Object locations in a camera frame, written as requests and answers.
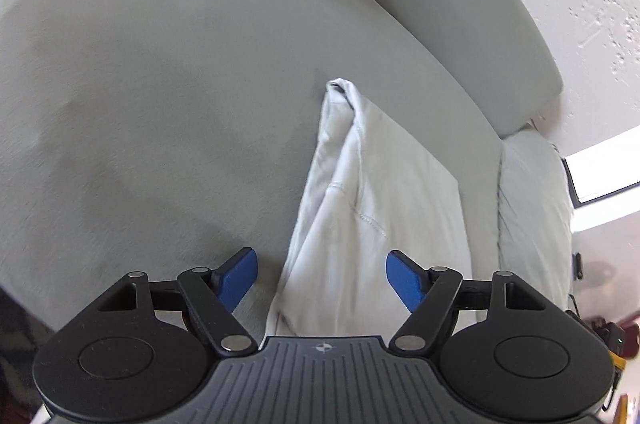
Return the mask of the window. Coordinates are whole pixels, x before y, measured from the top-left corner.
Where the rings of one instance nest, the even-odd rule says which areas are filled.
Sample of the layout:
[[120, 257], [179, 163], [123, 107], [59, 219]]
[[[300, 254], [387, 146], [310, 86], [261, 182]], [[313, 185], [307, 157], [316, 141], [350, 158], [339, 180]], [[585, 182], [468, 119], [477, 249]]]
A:
[[639, 143], [617, 137], [562, 159], [574, 207], [611, 199], [639, 186]]

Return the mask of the white printed t-shirt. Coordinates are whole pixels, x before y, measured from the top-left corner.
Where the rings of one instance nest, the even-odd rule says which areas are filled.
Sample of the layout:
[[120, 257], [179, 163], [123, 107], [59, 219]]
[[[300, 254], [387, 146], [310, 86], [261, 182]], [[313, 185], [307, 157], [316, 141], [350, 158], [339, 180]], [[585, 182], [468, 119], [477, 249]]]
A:
[[472, 273], [458, 182], [354, 83], [333, 80], [267, 335], [389, 340], [409, 316], [386, 278], [393, 250]]

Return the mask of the grey green sofa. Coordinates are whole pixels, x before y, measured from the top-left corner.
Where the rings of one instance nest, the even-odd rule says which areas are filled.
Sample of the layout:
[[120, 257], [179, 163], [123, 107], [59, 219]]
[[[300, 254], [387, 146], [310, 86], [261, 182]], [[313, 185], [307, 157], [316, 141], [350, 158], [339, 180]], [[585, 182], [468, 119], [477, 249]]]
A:
[[489, 278], [504, 140], [562, 90], [521, 0], [1, 0], [2, 288], [56, 330], [251, 247], [266, 333], [336, 79], [457, 180]]

